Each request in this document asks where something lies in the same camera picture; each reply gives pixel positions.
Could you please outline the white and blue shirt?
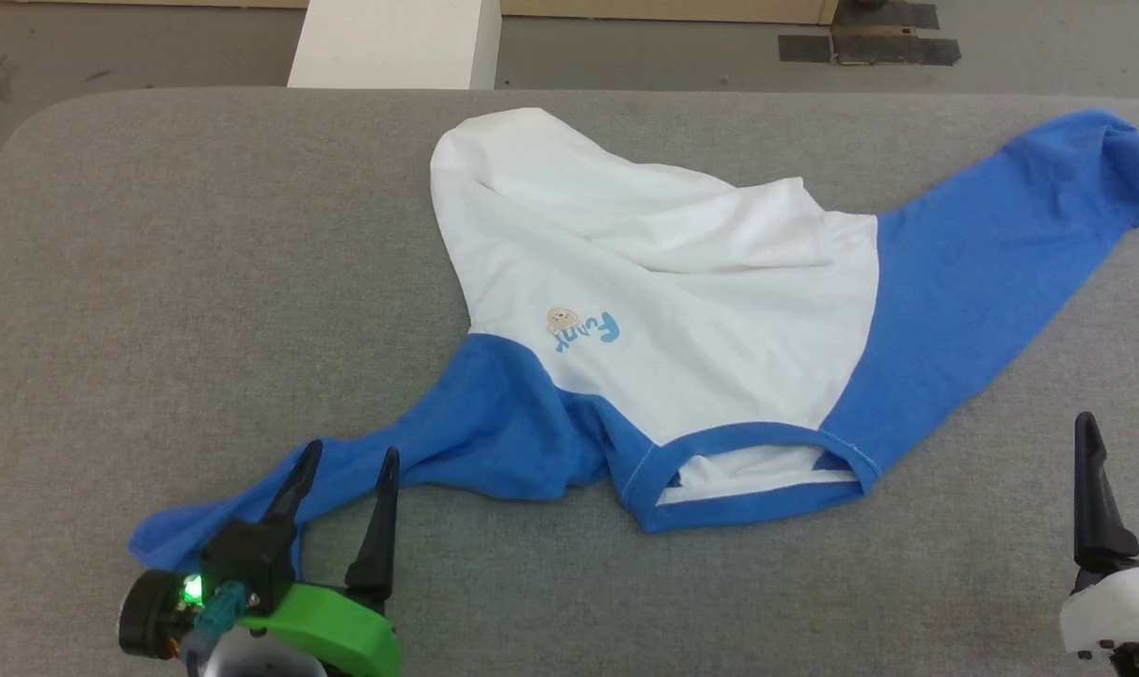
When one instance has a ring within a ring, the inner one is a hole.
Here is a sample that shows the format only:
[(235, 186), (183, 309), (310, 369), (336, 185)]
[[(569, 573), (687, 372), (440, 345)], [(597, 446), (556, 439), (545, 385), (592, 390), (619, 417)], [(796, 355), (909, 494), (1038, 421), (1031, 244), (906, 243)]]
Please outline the white and blue shirt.
[(539, 108), (431, 160), (469, 334), (388, 429), (323, 443), (297, 517), (404, 486), (550, 500), (611, 479), (648, 532), (869, 494), (1036, 338), (1139, 227), (1139, 129), (1082, 111), (904, 209), (801, 179), (637, 164)]

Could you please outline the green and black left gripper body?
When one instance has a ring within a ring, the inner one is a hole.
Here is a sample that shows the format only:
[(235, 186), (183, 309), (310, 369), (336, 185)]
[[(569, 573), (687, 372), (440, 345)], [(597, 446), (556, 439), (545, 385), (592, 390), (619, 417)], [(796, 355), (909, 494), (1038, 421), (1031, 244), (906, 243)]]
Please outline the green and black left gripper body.
[(259, 523), (230, 520), (205, 545), (202, 570), (148, 570), (120, 609), (118, 647), (178, 660), (186, 677), (400, 677), (386, 617), (342, 587), (298, 584), (289, 553), (262, 549)]

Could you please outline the white rectangular box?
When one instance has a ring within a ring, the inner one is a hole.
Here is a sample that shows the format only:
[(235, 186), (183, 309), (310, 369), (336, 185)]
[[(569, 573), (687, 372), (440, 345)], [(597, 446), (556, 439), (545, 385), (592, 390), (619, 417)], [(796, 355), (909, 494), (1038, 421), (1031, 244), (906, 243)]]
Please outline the white rectangular box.
[(499, 0), (309, 0), (287, 87), (495, 85)]

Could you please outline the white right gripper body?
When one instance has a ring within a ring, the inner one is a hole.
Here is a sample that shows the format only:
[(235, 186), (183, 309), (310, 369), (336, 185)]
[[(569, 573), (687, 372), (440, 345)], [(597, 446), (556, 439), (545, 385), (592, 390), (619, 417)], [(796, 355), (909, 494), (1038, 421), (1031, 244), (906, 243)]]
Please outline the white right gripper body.
[(1107, 659), (1116, 677), (1139, 677), (1139, 566), (1071, 594), (1059, 623), (1065, 651)]

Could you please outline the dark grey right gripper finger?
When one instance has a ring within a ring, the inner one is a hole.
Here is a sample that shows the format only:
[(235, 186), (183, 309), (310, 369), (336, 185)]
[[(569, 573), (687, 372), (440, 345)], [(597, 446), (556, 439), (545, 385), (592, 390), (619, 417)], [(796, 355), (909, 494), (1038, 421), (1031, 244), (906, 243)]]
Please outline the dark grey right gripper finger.
[(1139, 566), (1139, 544), (1120, 517), (1106, 460), (1107, 449), (1093, 413), (1081, 411), (1075, 419), (1073, 561), (1077, 576), (1072, 594)]

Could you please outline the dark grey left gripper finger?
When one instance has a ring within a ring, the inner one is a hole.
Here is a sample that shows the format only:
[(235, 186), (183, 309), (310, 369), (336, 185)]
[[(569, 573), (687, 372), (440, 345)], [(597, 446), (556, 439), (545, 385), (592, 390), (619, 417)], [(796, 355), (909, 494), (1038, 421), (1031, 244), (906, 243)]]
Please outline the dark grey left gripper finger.
[(345, 595), (384, 617), (393, 593), (400, 501), (400, 451), (393, 447), (386, 450), (375, 496), (361, 548), (345, 573)]
[(295, 515), (314, 484), (321, 458), (323, 458), (323, 441), (312, 440), (301, 452), (297, 463), (260, 519), (257, 528), (262, 537), (262, 549), (273, 558), (282, 558), (293, 547)]

